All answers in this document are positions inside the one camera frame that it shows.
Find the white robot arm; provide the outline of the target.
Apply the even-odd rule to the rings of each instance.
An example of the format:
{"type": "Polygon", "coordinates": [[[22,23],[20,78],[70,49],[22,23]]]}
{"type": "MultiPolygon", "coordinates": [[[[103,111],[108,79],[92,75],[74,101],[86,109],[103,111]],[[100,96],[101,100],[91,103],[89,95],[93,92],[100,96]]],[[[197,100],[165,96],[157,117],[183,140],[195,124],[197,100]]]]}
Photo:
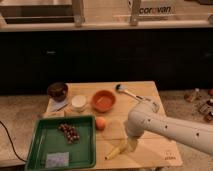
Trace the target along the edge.
{"type": "Polygon", "coordinates": [[[213,155],[213,126],[160,115],[150,102],[139,102],[124,122],[129,138],[140,138],[149,131],[213,155]]]}

